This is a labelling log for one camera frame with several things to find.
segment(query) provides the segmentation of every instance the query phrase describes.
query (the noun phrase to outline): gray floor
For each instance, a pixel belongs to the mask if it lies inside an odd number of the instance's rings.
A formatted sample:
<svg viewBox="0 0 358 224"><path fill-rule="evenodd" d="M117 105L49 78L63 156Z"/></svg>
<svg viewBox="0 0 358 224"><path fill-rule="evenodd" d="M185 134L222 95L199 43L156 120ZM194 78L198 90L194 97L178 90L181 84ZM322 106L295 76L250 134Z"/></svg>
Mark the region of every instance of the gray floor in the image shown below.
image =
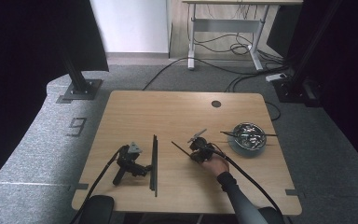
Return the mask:
<svg viewBox="0 0 358 224"><path fill-rule="evenodd" d="M103 80L93 101L56 104L70 78L60 77L48 84L42 109L0 171L0 223L68 223L76 212L71 207L76 183L109 93L141 90L163 64L172 62L131 56L108 61L110 72L84 72L86 78ZM229 68L254 70L251 63ZM237 76L206 65L191 72L181 62L165 70L147 91L224 91ZM358 154L324 110L279 103L263 76L243 81L236 91L261 93L281 110L273 125L303 208L291 221L358 223ZM268 110L272 118L278 115L273 107ZM70 128L73 118L87 119L78 137L67 135L78 131ZM114 223L120 222L122 215L117 214Z"/></svg>

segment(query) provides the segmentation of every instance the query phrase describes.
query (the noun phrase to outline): power strip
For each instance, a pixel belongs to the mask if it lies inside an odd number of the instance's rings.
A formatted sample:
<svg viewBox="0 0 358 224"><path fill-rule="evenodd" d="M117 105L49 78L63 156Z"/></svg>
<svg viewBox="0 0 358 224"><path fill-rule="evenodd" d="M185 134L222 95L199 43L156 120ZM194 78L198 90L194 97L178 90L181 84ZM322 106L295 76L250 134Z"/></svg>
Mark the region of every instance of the power strip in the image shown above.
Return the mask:
<svg viewBox="0 0 358 224"><path fill-rule="evenodd" d="M266 81L270 82L276 79L281 79L281 78L286 78L287 75L285 75L284 73L280 73L280 74L276 74L276 75L271 75L271 76L267 76L266 77Z"/></svg>

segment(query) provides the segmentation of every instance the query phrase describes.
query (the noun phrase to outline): table surface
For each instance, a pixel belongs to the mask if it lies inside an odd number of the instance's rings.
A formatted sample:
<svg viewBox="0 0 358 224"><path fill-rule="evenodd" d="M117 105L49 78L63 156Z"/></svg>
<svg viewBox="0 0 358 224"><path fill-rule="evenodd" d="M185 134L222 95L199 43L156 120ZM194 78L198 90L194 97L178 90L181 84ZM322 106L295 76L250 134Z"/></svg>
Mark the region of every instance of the table surface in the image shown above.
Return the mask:
<svg viewBox="0 0 358 224"><path fill-rule="evenodd" d="M189 4L219 4L219 5L301 5L303 0L182 0Z"/></svg>
<svg viewBox="0 0 358 224"><path fill-rule="evenodd" d="M219 101L220 107L213 107ZM104 110L100 127L89 152L80 184L94 183L96 177L124 145L135 142L143 151L138 164L151 164L153 135L158 137L158 197L149 189L146 177L124 174L121 183L112 180L119 167L109 167L92 195L109 195L115 210L123 212L170 212L199 214L234 213L228 196L215 178L193 162L171 141L190 152L187 141L207 129L202 137L217 144L247 172L280 206L285 215L299 215L297 196L286 195L294 189L278 137L268 137L265 151L255 158L235 153L221 131L252 122L265 133L275 133L264 99L256 93L113 91ZM230 172L243 193L257 207L271 206L264 195L235 168ZM77 189L72 206L78 209L89 189Z"/></svg>

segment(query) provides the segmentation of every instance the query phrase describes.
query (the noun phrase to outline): hand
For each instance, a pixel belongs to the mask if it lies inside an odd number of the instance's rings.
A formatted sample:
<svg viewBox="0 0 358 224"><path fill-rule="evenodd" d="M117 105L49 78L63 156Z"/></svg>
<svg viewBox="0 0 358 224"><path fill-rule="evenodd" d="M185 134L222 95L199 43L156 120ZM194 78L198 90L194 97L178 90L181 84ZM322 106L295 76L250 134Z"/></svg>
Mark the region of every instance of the hand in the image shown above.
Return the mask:
<svg viewBox="0 0 358 224"><path fill-rule="evenodd" d="M208 161L201 162L200 165L216 177L223 172L229 172L228 162L216 154L213 154Z"/></svg>

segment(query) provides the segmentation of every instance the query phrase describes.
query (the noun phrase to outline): table leg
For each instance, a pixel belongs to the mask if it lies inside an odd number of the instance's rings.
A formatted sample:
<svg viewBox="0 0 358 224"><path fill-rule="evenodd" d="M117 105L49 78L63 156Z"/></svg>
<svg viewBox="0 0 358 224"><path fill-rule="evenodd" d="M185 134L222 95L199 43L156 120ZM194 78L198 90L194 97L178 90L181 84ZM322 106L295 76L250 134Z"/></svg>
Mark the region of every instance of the table leg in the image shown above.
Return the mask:
<svg viewBox="0 0 358 224"><path fill-rule="evenodd" d="M194 44L194 23L196 20L196 4L190 4L192 17L191 17L191 27L190 27L190 44L188 50L188 70L194 70L194 50L196 46Z"/></svg>
<svg viewBox="0 0 358 224"><path fill-rule="evenodd" d="M255 33L255 39L252 45L249 45L248 49L252 56L252 59L255 64L255 69L257 70L263 70L263 66L261 65L260 60L258 59L257 55L257 45L258 41L260 40L261 33L263 32L264 23L266 23L266 17L269 13L269 5L264 6L264 15L263 18L260 20L260 24L258 25L257 32Z"/></svg>

